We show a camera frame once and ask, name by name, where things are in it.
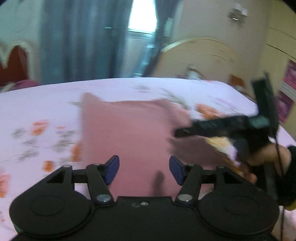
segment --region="wooden headboard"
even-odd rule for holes
[[[20,80],[39,81],[37,59],[33,45],[27,41],[0,42],[0,87]]]
[[[153,77],[184,75],[189,65],[207,80],[227,83],[230,74],[238,75],[236,53],[224,43],[210,38],[194,37],[165,47],[153,72]]]

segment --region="window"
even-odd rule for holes
[[[129,31],[151,34],[157,24],[154,0],[133,0]]]

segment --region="black handheld device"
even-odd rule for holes
[[[269,137],[276,138],[279,121],[276,101],[269,76],[252,82],[258,105],[256,116],[231,116],[206,121],[194,121],[191,127],[175,131],[175,137],[199,135],[205,137],[227,136],[238,150],[238,158],[245,162],[249,155],[270,143]],[[281,204],[276,188],[276,172],[273,164],[252,167],[258,177],[256,185]]]
[[[272,241],[277,202],[226,167],[203,170],[168,162],[182,186],[171,197],[118,197],[107,188],[119,157],[72,170],[65,165],[18,196],[9,214],[18,232],[12,241]],[[91,200],[74,190],[87,183]],[[214,191],[198,200],[203,183]]]

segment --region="black circular pad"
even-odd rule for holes
[[[277,203],[248,183],[219,187],[199,201],[198,210],[213,229],[238,238],[269,231],[279,216]]]
[[[90,204],[79,192],[59,185],[31,188],[11,204],[9,214],[17,230],[32,236],[59,236],[79,226]]]

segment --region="metal screw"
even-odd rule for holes
[[[178,199],[182,202],[189,202],[192,200],[192,196],[190,194],[180,194],[178,196]]]
[[[137,204],[137,203],[133,203],[132,206],[133,206],[133,207],[140,207],[140,205]]]
[[[147,206],[147,205],[149,205],[148,202],[141,202],[140,204],[141,204],[142,206]]]
[[[101,194],[96,198],[99,202],[108,202],[111,200],[111,196],[108,194]]]

